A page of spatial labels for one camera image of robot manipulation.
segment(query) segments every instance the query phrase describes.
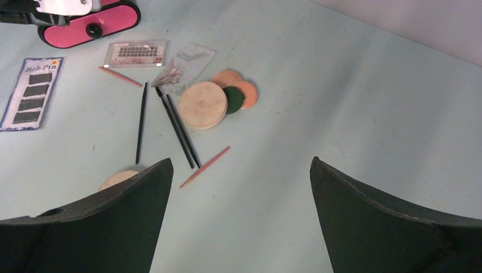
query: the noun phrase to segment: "table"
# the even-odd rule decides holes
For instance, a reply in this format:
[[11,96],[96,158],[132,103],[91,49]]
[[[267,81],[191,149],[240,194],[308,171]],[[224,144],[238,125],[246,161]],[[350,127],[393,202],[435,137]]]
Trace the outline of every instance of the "table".
[[[314,156],[416,204],[482,218],[482,69],[302,0],[140,1],[136,28],[71,49],[32,26],[0,25],[0,108],[26,57],[67,58],[41,130],[0,134],[0,218],[35,216],[97,191],[112,174],[164,158],[174,179],[152,272],[331,272],[311,193]],[[252,109],[189,130],[191,174],[164,108],[100,72],[119,40],[218,51],[198,81],[232,68],[256,83]],[[123,69],[139,82],[159,69]]]

